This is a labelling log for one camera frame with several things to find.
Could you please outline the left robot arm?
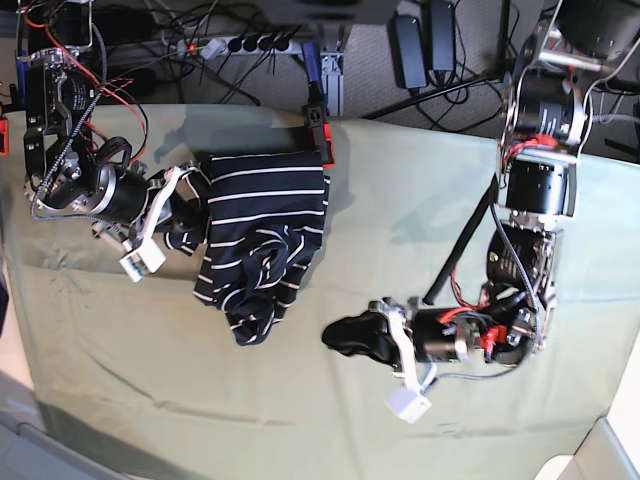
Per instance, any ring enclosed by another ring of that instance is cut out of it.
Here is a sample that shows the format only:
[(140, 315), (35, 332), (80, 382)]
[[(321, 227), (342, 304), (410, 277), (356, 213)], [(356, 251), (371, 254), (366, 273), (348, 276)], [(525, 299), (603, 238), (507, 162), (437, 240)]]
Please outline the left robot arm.
[[(560, 1), (541, 18), (504, 77), (495, 174), (430, 289), (333, 322), (324, 345), (391, 367), (417, 394), (440, 378), (439, 364), (473, 351), (510, 373), (541, 350), (556, 308), (557, 225), (575, 213), (580, 156), (598, 120), (591, 95), (638, 47), (635, 1)], [(496, 230), (478, 300), (436, 307), (442, 288), (456, 285), (457, 263), (485, 215)]]

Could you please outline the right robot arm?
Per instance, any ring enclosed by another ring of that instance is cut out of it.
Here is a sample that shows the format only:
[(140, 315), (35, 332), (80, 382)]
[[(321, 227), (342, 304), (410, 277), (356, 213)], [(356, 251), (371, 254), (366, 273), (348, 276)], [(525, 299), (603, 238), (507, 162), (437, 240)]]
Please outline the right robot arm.
[(39, 221), (86, 219), (94, 236), (123, 252), (150, 248), (160, 233), (172, 249), (206, 240), (207, 178), (191, 162), (147, 177), (145, 148), (108, 137), (91, 121), (99, 101), (127, 107), (149, 132), (128, 77), (108, 73), (107, 48), (89, 1), (21, 1), (16, 54), (25, 112), (25, 193)]

